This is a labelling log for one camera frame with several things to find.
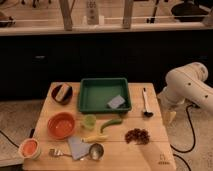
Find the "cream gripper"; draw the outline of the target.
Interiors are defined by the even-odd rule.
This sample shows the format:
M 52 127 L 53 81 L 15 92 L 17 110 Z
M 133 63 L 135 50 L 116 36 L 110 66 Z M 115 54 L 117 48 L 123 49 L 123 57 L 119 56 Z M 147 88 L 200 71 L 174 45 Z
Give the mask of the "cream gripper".
M 163 118 L 163 124 L 167 126 L 174 120 L 176 116 L 176 111 L 174 110 L 175 104 L 166 98 L 161 98 L 159 102 Z

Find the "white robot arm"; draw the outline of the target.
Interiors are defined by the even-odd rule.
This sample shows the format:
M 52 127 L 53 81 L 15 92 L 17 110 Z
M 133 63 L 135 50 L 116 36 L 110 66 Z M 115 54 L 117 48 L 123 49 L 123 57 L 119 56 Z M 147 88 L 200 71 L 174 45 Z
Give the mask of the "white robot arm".
M 175 108 L 185 100 L 213 114 L 213 88 L 205 84 L 207 78 L 207 67 L 200 62 L 174 68 L 166 74 L 166 86 L 157 95 L 164 125 L 173 121 Z

